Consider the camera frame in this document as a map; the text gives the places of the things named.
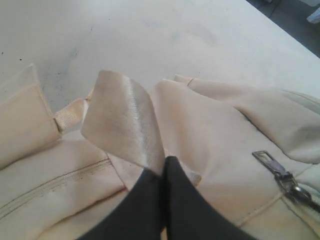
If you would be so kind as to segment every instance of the cream backpack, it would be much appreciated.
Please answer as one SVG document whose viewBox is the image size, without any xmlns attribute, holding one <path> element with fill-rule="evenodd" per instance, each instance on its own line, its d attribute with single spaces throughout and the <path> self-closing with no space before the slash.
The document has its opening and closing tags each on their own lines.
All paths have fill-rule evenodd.
<svg viewBox="0 0 320 240">
<path fill-rule="evenodd" d="M 148 94 L 111 71 L 53 114 L 31 65 L 0 86 L 0 239 L 79 238 L 143 169 L 160 176 L 175 155 L 206 202 L 249 235 L 318 240 L 319 114 L 301 93 L 177 75 Z"/>
</svg>

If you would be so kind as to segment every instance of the white table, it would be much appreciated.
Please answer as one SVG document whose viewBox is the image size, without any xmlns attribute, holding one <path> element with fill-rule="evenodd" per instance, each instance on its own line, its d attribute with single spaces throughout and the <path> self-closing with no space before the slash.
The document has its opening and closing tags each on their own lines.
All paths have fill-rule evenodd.
<svg viewBox="0 0 320 240">
<path fill-rule="evenodd" d="M 180 74 L 320 97 L 320 59 L 245 0 L 4 1 L 0 83 L 30 63 L 53 111 L 101 69 L 148 89 Z"/>
</svg>

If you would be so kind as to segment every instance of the zipper tab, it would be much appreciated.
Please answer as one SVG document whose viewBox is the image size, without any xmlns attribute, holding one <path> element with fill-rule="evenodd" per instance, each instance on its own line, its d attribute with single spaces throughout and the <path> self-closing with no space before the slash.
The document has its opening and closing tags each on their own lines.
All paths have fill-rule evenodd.
<svg viewBox="0 0 320 240">
<path fill-rule="evenodd" d="M 320 205 L 312 200 L 311 194 L 300 187 L 289 171 L 286 171 L 270 153 L 267 151 L 255 151 L 252 155 L 264 165 L 273 175 L 284 195 L 293 202 L 302 203 L 320 213 Z"/>
</svg>

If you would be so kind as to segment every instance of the floor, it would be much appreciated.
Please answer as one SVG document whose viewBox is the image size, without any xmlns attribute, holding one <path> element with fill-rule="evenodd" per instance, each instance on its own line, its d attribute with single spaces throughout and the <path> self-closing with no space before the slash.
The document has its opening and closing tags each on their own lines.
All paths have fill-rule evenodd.
<svg viewBox="0 0 320 240">
<path fill-rule="evenodd" d="M 320 23 L 307 21 L 319 6 L 311 7 L 299 0 L 247 1 L 320 58 Z"/>
</svg>

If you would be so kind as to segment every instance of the metal zipper pull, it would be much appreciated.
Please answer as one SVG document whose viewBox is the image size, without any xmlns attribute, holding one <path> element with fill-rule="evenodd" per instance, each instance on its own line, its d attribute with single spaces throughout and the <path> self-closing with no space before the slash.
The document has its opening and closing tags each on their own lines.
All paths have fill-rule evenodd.
<svg viewBox="0 0 320 240">
<path fill-rule="evenodd" d="M 320 205 L 312 200 L 311 194 L 300 187 L 293 174 L 286 169 L 267 151 L 255 151 L 252 155 L 273 175 L 284 195 L 290 200 L 300 202 L 320 213 Z"/>
</svg>

